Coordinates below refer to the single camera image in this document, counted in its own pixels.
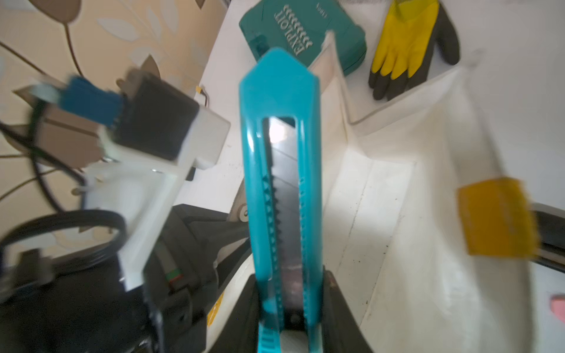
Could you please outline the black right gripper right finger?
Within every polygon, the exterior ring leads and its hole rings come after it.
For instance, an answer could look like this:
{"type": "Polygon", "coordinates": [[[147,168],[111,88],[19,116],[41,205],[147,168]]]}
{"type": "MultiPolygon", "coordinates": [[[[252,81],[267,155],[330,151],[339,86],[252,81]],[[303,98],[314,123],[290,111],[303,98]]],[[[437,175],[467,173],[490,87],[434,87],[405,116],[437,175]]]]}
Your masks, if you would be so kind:
{"type": "Polygon", "coordinates": [[[328,270],[324,270],[322,293],[323,352],[371,353],[334,275],[328,270]]]}

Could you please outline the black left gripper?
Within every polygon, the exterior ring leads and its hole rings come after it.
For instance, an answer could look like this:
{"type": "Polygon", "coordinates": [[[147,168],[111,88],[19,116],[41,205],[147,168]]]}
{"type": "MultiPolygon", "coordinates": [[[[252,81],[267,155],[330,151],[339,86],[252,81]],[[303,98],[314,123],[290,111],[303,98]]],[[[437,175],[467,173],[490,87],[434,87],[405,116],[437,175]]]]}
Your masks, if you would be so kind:
{"type": "Polygon", "coordinates": [[[81,210],[11,231],[1,256],[3,352],[203,352],[208,316],[250,255],[249,229],[224,213],[172,207],[142,271],[122,282],[122,217],[81,210]]]}

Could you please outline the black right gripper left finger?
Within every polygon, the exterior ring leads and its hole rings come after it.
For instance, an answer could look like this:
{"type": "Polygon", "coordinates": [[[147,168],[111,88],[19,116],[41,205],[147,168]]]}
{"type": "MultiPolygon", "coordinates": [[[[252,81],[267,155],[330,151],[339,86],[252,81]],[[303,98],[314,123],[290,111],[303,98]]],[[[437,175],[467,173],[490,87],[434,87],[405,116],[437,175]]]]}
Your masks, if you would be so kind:
{"type": "Polygon", "coordinates": [[[220,335],[220,352],[256,352],[259,319],[260,298],[252,274],[220,335]]]}

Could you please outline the white pouch with yellow handles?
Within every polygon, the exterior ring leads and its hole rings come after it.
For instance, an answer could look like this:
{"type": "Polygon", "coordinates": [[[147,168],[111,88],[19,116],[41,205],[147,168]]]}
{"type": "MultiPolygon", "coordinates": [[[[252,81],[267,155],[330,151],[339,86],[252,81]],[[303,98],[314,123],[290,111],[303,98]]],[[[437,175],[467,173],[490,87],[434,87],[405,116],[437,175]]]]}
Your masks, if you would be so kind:
{"type": "Polygon", "coordinates": [[[373,352],[530,352],[536,222],[458,64],[357,119],[333,34],[311,66],[322,264],[373,352]]]}

